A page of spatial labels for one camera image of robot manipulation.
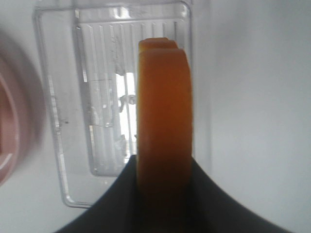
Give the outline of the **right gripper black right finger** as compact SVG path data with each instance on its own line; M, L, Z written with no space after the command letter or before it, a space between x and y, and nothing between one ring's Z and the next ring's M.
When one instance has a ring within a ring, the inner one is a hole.
M191 163L187 190L188 233L287 233L223 191L197 164Z

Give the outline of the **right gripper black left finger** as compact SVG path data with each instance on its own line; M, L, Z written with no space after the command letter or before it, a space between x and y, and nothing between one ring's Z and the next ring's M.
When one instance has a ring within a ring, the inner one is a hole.
M111 187L88 210L58 233L138 233L140 215L136 156L132 155Z

